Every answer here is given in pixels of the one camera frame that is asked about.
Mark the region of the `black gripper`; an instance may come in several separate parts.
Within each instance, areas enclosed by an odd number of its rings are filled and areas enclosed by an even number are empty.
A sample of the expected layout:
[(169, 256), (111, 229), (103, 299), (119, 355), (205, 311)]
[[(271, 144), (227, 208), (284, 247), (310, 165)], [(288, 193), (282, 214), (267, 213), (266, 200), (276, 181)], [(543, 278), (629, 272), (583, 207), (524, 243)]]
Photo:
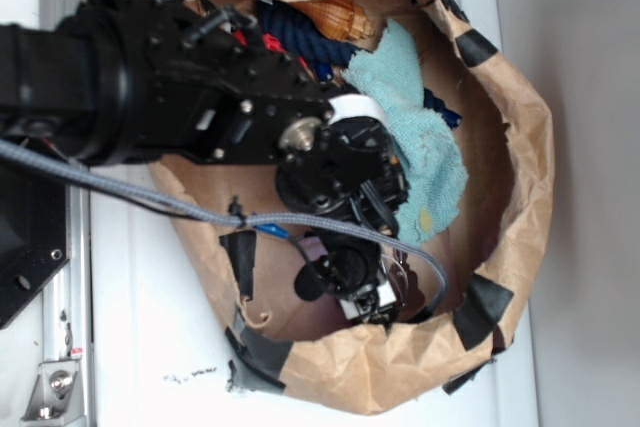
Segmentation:
[[(399, 233), (395, 214), (408, 199), (409, 183), (380, 121), (353, 117), (324, 124), (305, 117), (284, 131), (278, 147), (284, 158), (276, 189), (290, 210)], [(397, 304), (390, 284), (380, 284), (376, 298), (378, 308)], [(361, 299), (340, 299), (339, 305), (347, 320), (368, 315)]]

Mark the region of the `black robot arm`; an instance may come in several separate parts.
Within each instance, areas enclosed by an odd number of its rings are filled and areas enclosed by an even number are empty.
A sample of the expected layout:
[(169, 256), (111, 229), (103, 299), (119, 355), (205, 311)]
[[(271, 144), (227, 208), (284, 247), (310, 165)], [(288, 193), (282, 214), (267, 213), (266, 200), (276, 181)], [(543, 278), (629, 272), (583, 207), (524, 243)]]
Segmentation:
[(49, 140), (86, 165), (273, 165), (282, 202), (325, 247), (297, 295), (331, 295), (360, 321), (393, 309), (381, 234), (398, 231), (408, 184), (383, 113), (311, 80), (231, 5), (82, 0), (51, 31), (3, 26), (1, 138)]

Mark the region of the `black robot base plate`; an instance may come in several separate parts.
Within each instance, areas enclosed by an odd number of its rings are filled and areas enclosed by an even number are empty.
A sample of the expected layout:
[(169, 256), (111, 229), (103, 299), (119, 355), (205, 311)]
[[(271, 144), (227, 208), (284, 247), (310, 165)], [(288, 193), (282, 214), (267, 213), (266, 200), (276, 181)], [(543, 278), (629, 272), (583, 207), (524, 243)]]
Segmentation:
[(67, 261), (67, 192), (1, 166), (1, 327), (7, 328)]

